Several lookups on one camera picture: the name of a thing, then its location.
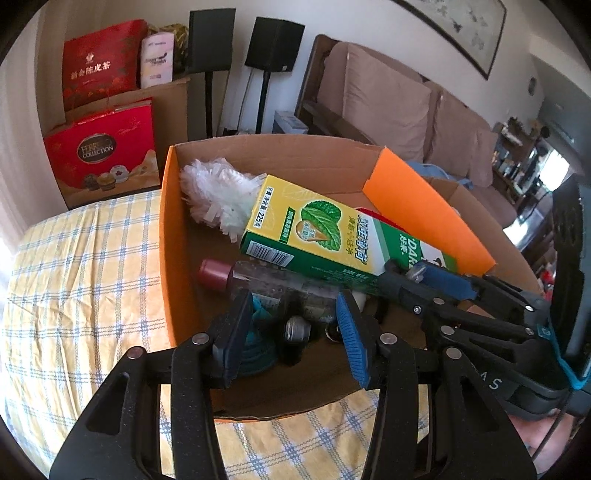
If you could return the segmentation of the brown cardboard box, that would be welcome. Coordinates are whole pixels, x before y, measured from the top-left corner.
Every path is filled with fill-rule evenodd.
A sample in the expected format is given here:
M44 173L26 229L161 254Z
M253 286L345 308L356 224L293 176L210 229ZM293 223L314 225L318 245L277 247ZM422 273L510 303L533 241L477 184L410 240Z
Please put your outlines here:
M165 168L169 147L188 139L187 105L190 79L183 77L170 83L124 92L96 100L65 113L67 122L79 120L99 111L150 98L154 126L155 152L159 174Z

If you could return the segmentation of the black knob with screws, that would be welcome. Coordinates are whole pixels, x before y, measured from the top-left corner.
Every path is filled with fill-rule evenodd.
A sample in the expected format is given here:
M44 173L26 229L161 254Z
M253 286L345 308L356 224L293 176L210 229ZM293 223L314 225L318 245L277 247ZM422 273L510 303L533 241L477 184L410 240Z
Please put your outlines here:
M277 329L276 362L293 367L301 361L304 348L318 338L315 323L304 315L304 308L297 297L283 297L279 308Z

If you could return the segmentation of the yellow plaid tablecloth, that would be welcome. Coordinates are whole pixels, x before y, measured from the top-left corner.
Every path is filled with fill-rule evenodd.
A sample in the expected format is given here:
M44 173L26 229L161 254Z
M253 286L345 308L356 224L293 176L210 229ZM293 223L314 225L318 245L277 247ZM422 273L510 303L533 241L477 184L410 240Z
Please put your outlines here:
M31 227L1 296L1 416L47 473L100 383L131 347L170 345L156 191L95 203ZM273 421L215 424L231 479L356 479L378 396L361 390Z

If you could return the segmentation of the white feather duster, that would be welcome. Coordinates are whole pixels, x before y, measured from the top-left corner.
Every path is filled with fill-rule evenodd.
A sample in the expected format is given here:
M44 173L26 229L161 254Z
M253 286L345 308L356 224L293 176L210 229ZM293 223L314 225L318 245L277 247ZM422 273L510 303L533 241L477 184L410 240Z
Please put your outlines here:
M194 159L179 173L191 218L217 228L231 243L242 238L265 179L266 173L239 172L223 157L208 162Z

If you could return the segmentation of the white sheer curtain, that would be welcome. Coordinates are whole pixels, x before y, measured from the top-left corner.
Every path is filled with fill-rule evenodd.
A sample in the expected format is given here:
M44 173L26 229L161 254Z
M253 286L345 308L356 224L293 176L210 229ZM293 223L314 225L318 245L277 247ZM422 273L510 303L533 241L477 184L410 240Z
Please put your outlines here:
M1 64L1 242L11 249L30 226L66 210L39 121L39 23L35 15Z

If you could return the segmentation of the clear bottle pink cap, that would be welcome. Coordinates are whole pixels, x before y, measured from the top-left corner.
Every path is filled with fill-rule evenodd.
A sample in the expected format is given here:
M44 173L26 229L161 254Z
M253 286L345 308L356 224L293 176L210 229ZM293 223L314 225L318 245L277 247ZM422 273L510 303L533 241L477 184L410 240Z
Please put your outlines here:
M197 271L197 281L206 289L228 293L231 297L240 288L249 289L270 313L279 310L284 296L294 295L305 319L322 323L335 321L338 287L261 262L242 260L228 264L204 259Z

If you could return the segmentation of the green yellow toothpaste box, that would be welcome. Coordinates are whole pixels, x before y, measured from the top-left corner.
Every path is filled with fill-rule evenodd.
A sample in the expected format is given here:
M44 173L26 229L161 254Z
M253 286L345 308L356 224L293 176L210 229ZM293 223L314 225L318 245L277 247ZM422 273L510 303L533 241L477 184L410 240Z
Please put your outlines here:
M242 253L367 294L392 261L406 272L426 261L453 273L451 255L338 201L267 176L240 242Z

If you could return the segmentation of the black speaker on stand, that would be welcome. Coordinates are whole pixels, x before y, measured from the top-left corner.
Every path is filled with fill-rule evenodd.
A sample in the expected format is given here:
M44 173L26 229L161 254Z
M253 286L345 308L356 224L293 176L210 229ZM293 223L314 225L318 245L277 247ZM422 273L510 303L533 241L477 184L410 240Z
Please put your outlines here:
M263 129L270 77L273 73L290 73L294 70L304 29L303 24L269 17L257 17L254 22L245 66L263 72L256 115L256 134L260 134Z
M187 73L204 74L204 116L207 138L213 137L213 74L230 70L234 32L235 8L189 12Z

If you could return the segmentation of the right black speaker on stand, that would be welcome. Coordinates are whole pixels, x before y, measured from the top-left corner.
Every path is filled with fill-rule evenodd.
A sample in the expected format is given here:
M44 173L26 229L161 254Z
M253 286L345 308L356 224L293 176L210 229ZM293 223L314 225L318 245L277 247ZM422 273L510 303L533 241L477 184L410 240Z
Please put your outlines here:
M304 29L303 24L269 17L257 17L254 22L245 66L263 72L256 115L256 134L260 134L263 129L270 77L273 73L290 73L294 70Z

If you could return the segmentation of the red chocolate collection box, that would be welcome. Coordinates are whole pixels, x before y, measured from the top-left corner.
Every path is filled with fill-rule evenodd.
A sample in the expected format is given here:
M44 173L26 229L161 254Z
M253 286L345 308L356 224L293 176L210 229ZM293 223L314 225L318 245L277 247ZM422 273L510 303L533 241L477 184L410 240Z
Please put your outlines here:
M44 145L70 209L160 186L149 98L57 127Z

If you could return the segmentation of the red tea gift bag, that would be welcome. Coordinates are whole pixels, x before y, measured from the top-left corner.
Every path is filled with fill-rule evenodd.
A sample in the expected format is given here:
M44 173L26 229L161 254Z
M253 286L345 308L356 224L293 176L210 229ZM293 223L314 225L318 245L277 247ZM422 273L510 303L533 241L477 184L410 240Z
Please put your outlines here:
M136 19L64 43L62 96L66 111L138 88L139 56L148 24Z

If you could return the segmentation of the blue collapsible silicone funnel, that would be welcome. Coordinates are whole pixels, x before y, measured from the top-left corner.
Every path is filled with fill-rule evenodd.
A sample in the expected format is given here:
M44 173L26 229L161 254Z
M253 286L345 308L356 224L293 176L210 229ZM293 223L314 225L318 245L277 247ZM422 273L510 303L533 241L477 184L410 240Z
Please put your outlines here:
M252 294L252 322L242 350L239 377L262 374L276 364L276 315L270 312L256 294Z

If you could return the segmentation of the framed landscape painting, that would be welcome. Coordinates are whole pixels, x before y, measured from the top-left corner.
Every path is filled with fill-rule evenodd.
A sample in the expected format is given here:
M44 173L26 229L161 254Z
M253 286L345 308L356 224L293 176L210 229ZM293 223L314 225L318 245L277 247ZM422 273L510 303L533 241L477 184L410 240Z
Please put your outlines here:
M488 80L507 17L499 0L409 0L396 3L451 43Z

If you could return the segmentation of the red white lint brush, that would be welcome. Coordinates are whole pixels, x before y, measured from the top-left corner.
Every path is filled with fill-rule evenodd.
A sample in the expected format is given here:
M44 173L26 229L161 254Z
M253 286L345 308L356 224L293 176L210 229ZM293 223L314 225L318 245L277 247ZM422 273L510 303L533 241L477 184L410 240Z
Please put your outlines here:
M366 207L356 207L356 211L362 212L363 214L369 215L370 217L377 219L385 224L390 225L393 228L397 228L398 230L404 231L406 233L408 233L405 229L403 229L400 225L394 223L393 221L389 220L388 218L386 218L384 215L366 208Z

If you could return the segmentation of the left black speaker on stand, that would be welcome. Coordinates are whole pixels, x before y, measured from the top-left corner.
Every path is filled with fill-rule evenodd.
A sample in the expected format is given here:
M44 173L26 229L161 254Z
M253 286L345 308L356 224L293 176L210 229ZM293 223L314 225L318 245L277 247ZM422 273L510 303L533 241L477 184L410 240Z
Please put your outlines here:
M207 138L213 137L213 74L230 70L234 32L235 8L189 12L187 73L204 74L204 116Z

